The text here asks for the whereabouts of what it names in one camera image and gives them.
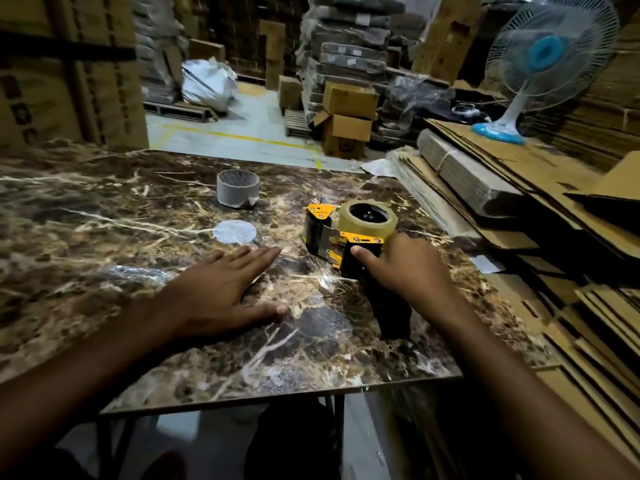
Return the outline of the round white paper disc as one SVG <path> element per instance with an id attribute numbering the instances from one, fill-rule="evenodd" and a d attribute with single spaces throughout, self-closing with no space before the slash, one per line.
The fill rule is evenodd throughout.
<path id="1" fill-rule="evenodd" d="M 253 224 L 240 219 L 221 221 L 212 229 L 212 237 L 223 244 L 249 244 L 257 234 Z"/>

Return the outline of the person's right hand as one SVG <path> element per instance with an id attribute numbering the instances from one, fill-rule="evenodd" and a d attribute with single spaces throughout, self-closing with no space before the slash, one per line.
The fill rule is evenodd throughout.
<path id="1" fill-rule="evenodd" d="M 436 319 L 452 309 L 456 289 L 436 247 L 425 239 L 393 233 L 380 253 L 383 271 L 371 273 L 385 289 L 402 297 L 422 316 Z"/>

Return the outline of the stack of grey wrapped packages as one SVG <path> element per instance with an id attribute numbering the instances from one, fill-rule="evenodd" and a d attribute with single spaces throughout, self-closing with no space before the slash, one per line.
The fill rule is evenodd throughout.
<path id="1" fill-rule="evenodd" d="M 400 0 L 308 0 L 296 51 L 307 124 L 322 110 L 327 83 L 380 88 L 388 81 L 391 16 Z"/>

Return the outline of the bundle of flat grey cardboard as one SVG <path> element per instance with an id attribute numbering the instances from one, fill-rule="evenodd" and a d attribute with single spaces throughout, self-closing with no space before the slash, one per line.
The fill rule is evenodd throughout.
<path id="1" fill-rule="evenodd" d="M 482 163 L 429 129 L 420 132 L 417 146 L 436 175 L 476 215 L 491 219 L 515 219 L 520 215 L 523 193 Z"/>

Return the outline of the wooden pallet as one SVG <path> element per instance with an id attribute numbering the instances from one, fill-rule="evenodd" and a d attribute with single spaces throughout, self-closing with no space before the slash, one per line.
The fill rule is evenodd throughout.
<path id="1" fill-rule="evenodd" d="M 208 123 L 219 121 L 219 115 L 208 106 L 188 104 L 186 102 L 176 102 L 174 104 L 160 104 L 143 101 L 146 112 L 162 117 L 178 120 L 196 121 Z"/>

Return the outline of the black plastic wrapped bundle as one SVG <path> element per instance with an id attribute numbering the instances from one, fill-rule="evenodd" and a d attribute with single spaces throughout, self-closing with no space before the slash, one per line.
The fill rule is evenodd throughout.
<path id="1" fill-rule="evenodd" d="M 423 118 L 450 120 L 455 95 L 448 84 L 423 76 L 395 75 L 388 81 L 378 108 L 375 133 L 411 139 L 423 128 Z"/>

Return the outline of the brown packing tape roll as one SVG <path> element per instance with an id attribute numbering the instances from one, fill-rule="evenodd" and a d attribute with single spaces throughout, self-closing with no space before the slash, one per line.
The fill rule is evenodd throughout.
<path id="1" fill-rule="evenodd" d="M 340 206 L 336 228 L 386 240 L 396 230 L 398 217 L 386 204 L 373 200 L 350 200 Z"/>

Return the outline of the yellow black tape dispenser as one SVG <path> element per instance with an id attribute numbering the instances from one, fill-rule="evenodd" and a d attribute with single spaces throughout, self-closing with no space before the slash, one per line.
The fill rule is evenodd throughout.
<path id="1" fill-rule="evenodd" d="M 372 314 L 377 320 L 384 340 L 410 338 L 412 308 L 397 294 L 382 287 L 357 259 L 350 249 L 359 245 L 371 250 L 377 257 L 386 240 L 354 233 L 341 232 L 335 226 L 340 206 L 329 203 L 309 203 L 305 208 L 305 237 L 310 254 L 319 257 L 338 270 L 341 277 L 361 283 Z"/>

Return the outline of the person's right forearm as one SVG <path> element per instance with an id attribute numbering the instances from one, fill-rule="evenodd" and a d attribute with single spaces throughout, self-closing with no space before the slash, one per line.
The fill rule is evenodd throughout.
<path id="1" fill-rule="evenodd" d="M 640 469 L 530 371 L 455 289 L 415 305 L 441 332 L 464 375 L 491 398 L 523 464 L 536 480 L 640 480 Z"/>

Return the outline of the white blue table fan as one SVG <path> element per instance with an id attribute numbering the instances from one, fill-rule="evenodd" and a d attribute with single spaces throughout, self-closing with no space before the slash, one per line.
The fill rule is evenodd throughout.
<path id="1" fill-rule="evenodd" d="M 523 112 L 566 102 L 585 90 L 609 62 L 620 31 L 611 0 L 542 0 L 522 6 L 493 41 L 485 79 L 509 98 L 500 119 L 473 124 L 487 139 L 525 144 Z"/>

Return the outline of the person's left hand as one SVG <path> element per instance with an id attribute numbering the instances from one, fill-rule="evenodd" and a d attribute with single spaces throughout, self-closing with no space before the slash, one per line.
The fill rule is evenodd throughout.
<path id="1" fill-rule="evenodd" d="M 181 272 L 153 298 L 153 324 L 168 339 L 221 339 L 253 328 L 227 327 L 225 316 L 237 305 L 246 306 L 242 304 L 244 294 L 280 253 L 277 246 L 253 248 L 233 266 L 221 264 L 220 257 L 227 253 L 216 251 L 212 257 Z"/>

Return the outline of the person's left forearm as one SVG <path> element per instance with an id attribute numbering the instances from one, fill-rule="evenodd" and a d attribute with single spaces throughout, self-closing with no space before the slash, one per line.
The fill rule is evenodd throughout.
<path id="1" fill-rule="evenodd" d="M 174 339 L 181 319 L 151 302 L 110 320 L 51 359 L 0 384 L 0 480 L 85 413 L 112 400 L 126 375 Z"/>

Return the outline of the person's leg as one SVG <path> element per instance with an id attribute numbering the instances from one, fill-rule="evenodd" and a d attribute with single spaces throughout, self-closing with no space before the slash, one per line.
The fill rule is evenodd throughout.
<path id="1" fill-rule="evenodd" d="M 244 480 L 342 480 L 332 409 L 315 397 L 272 401 L 247 449 Z"/>

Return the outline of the grey tape roll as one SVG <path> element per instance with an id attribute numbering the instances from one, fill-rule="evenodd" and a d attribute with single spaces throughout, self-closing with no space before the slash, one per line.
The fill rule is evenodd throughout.
<path id="1" fill-rule="evenodd" d="M 233 209 L 252 209 L 260 200 L 260 177 L 243 169 L 226 169 L 217 174 L 217 201 Z"/>

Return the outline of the black metal table frame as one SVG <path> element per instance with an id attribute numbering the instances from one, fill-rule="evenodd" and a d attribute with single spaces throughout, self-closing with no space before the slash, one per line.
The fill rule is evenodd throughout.
<path id="1" fill-rule="evenodd" d="M 277 399 L 293 396 L 312 397 Z M 324 405 L 332 409 L 335 418 L 342 479 L 344 407 L 330 404 L 327 398 Z M 136 432 L 135 420 L 128 419 L 121 443 L 124 453 L 116 453 L 105 467 L 100 466 L 99 478 L 244 480 L 246 452 L 258 418 L 268 405 L 162 415 L 142 433 Z"/>

